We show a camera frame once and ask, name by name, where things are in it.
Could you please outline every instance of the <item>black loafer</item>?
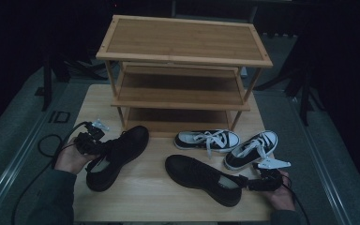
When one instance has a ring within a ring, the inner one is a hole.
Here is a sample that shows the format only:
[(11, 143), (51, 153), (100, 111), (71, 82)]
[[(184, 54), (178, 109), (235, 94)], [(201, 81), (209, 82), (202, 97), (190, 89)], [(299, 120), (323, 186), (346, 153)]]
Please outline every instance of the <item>black loafer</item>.
[(169, 156), (165, 168), (177, 184), (202, 189), (224, 206), (235, 206), (241, 200), (242, 188), (237, 176), (225, 174), (193, 157)]
[(106, 148), (104, 154), (91, 161), (86, 167), (87, 186), (94, 191), (108, 189), (116, 180), (122, 167), (144, 151), (148, 140), (148, 129), (136, 126), (124, 131), (118, 139), (103, 143)]

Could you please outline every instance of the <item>sleeve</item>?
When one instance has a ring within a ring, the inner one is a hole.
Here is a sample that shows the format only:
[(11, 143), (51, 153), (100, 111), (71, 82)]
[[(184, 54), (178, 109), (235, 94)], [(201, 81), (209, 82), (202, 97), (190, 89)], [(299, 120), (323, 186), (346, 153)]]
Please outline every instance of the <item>sleeve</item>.
[(74, 221), (74, 185), (77, 176), (70, 172), (51, 170), (41, 190), (36, 207), (27, 224), (68, 224)]
[(271, 214), (271, 225), (302, 224), (300, 215), (292, 210), (277, 210)]

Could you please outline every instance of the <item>sneaker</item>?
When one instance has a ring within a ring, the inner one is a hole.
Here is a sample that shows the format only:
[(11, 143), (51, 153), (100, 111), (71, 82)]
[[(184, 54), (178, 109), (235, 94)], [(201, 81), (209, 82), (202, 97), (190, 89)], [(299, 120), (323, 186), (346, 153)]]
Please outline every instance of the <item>sneaker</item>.
[(169, 156), (165, 161), (165, 169), (177, 184), (204, 190), (224, 206), (236, 206), (241, 200), (240, 177), (225, 174), (193, 157)]
[(251, 162), (269, 156), (276, 149), (277, 143), (276, 133), (269, 130), (263, 131), (227, 154), (224, 165), (229, 170), (240, 170)]
[(174, 145), (182, 150), (206, 149), (208, 156), (212, 151), (219, 153), (231, 152), (240, 143), (238, 135), (225, 129), (184, 131), (174, 138)]
[(148, 140), (148, 129), (136, 126), (124, 131), (118, 139), (103, 143), (106, 151), (86, 167), (87, 186), (94, 191), (108, 189), (122, 167), (144, 151)]

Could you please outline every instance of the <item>dark background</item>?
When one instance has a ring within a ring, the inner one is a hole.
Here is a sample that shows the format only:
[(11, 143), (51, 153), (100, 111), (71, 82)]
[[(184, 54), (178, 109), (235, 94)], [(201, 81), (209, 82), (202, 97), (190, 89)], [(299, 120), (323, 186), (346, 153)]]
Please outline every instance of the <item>dark background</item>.
[[(311, 65), (312, 85), (360, 172), (360, 1), (328, 3), (260, 2), (254, 23), (269, 37), (298, 36), (288, 67), (300, 67), (306, 61)], [(241, 0), (177, 0), (177, 12), (245, 20), (256, 5)], [(1, 0), (0, 115), (42, 66), (43, 55), (51, 57), (53, 70), (63, 82), (69, 74), (61, 54), (89, 62), (114, 13), (171, 17), (172, 1)]]

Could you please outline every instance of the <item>human hand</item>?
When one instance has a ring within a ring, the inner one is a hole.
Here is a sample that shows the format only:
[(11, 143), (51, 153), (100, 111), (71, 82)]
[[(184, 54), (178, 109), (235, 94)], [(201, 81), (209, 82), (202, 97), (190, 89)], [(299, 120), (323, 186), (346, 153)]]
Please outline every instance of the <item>human hand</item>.
[[(282, 174), (283, 185), (289, 186), (289, 174), (279, 171)], [(262, 191), (262, 195), (273, 205), (276, 210), (292, 210), (295, 211), (292, 193), (281, 186), (274, 191)]]
[(56, 170), (78, 174), (86, 163), (98, 157), (98, 155), (82, 155), (78, 151), (74, 139), (72, 138), (60, 152), (54, 165)]

